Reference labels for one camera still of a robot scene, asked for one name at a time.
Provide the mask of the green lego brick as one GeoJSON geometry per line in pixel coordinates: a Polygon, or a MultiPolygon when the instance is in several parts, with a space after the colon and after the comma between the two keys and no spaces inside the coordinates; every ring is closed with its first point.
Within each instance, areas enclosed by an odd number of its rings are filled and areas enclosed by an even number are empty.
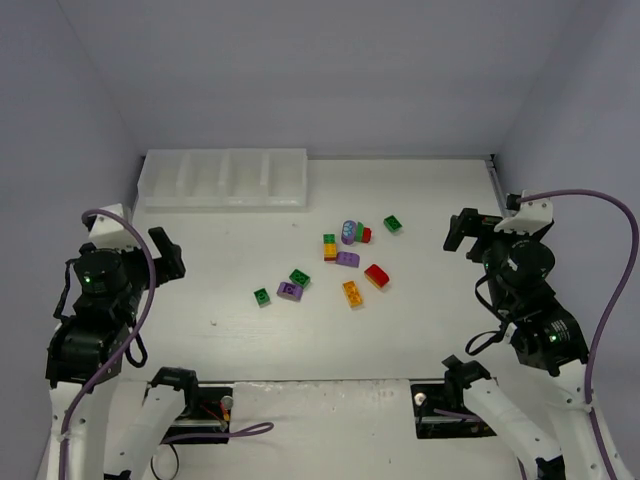
{"type": "Polygon", "coordinates": [[[386,217],[383,220],[383,224],[393,234],[398,233],[403,228],[401,222],[394,215],[386,217]]]}
{"type": "Polygon", "coordinates": [[[271,302],[270,295],[265,288],[260,288],[253,292],[255,300],[260,308],[268,305],[271,302]]]}
{"type": "Polygon", "coordinates": [[[299,269],[294,269],[289,275],[289,279],[293,284],[300,286],[302,289],[306,289],[311,282],[311,277],[299,269]]]}

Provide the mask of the purple lego brick front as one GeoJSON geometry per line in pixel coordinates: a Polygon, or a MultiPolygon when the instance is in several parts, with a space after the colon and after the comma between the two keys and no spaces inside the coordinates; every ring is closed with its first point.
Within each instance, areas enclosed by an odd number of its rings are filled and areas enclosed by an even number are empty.
{"type": "Polygon", "coordinates": [[[290,282],[281,282],[277,290],[277,295],[288,300],[300,301],[303,292],[304,289],[300,285],[290,282]]]}

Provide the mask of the purple lego brick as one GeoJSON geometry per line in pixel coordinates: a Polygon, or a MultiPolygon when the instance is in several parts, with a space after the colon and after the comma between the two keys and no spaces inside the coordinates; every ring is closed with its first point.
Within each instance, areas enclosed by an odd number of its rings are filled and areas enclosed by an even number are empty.
{"type": "Polygon", "coordinates": [[[342,266],[358,268],[360,256],[357,253],[340,251],[336,255],[335,263],[342,266]]]}
{"type": "Polygon", "coordinates": [[[300,285],[290,282],[281,282],[277,290],[277,295],[288,300],[300,301],[303,292],[304,289],[300,285]]]}

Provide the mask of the orange lego brick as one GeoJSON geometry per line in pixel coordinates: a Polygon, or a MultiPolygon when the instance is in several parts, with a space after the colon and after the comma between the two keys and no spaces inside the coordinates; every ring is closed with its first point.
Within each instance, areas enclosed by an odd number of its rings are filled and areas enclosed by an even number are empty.
{"type": "Polygon", "coordinates": [[[354,281],[345,282],[343,292],[351,309],[359,308],[364,304],[363,297],[354,281]]]}

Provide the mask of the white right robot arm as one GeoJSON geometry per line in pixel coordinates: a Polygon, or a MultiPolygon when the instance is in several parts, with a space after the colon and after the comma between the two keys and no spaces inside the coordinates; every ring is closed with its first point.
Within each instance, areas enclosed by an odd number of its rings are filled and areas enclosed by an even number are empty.
{"type": "Polygon", "coordinates": [[[499,322],[488,342],[507,342],[541,394],[554,433],[547,435],[499,388],[479,362],[444,360],[444,387],[455,408],[478,416],[514,453],[532,479],[630,479],[585,384],[594,349],[578,321],[546,281],[555,265],[541,239],[551,217],[503,219],[465,208],[450,219],[443,248],[454,252],[466,237],[468,260],[482,264],[487,297],[477,299],[499,322]]]}

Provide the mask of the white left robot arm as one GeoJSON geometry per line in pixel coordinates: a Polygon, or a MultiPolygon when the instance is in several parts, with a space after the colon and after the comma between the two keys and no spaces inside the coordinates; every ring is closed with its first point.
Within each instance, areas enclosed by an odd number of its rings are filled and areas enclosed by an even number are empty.
{"type": "Polygon", "coordinates": [[[122,370],[139,345],[139,326],[149,314],[157,287],[186,274],[179,245],[163,228],[149,229],[160,255],[83,245],[65,265],[65,278],[78,279],[81,293],[67,316],[58,302],[60,324],[47,349],[45,377],[53,409],[47,476],[50,479],[140,479],[170,425],[195,407],[195,371],[162,367],[149,384],[135,421],[112,452],[106,450],[109,409],[122,370]]]}

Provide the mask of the red yellow lego brick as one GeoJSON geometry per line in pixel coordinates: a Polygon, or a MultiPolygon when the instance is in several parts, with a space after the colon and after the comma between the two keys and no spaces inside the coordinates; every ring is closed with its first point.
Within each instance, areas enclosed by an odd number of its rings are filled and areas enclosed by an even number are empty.
{"type": "Polygon", "coordinates": [[[379,290],[385,290],[390,284],[388,273],[375,263],[364,270],[364,276],[379,290]]]}

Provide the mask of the clear plastic compartment tray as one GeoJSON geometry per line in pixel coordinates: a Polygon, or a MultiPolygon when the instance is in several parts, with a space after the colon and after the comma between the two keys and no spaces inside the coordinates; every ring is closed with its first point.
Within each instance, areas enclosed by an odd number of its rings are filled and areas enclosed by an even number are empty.
{"type": "Polygon", "coordinates": [[[147,211],[300,209],[308,198],[304,149],[151,149],[137,182],[147,211]]]}

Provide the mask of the purple lego brick center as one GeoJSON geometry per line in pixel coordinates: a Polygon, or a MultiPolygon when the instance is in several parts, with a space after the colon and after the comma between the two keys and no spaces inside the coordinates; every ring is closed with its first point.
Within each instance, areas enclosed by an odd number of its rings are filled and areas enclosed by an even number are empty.
{"type": "Polygon", "coordinates": [[[335,263],[342,266],[358,268],[360,256],[357,253],[340,251],[336,255],[335,263]]]}

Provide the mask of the purple flower lego piece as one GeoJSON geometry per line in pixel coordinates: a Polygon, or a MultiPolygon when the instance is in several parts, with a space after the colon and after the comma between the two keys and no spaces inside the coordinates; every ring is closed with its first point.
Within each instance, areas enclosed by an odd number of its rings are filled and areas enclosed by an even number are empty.
{"type": "Polygon", "coordinates": [[[355,242],[355,236],[358,229],[358,223],[353,220],[347,220],[342,225],[341,241],[345,245],[351,245],[355,242]]]}

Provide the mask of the green yellow red lego stack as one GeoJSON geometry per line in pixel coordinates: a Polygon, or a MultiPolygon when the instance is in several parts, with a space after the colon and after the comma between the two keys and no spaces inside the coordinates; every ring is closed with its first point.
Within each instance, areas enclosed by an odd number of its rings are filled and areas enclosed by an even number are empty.
{"type": "Polygon", "coordinates": [[[325,233],[323,235],[323,259],[325,262],[335,261],[337,258],[338,249],[336,245],[335,235],[331,233],[325,233]]]}

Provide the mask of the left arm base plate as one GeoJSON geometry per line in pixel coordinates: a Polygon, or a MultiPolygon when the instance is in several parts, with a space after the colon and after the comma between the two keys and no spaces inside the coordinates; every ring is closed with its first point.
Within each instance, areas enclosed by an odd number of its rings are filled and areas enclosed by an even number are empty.
{"type": "Polygon", "coordinates": [[[147,384],[136,423],[161,444],[226,444],[233,405],[229,384],[200,384],[191,372],[164,372],[147,384]]]}

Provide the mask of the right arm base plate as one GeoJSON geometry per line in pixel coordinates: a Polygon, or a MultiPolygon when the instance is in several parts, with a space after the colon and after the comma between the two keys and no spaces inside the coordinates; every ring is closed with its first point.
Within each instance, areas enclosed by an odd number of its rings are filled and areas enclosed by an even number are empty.
{"type": "Polygon", "coordinates": [[[479,439],[496,433],[463,406],[445,395],[444,381],[410,383],[416,437],[419,440],[479,439]]]}

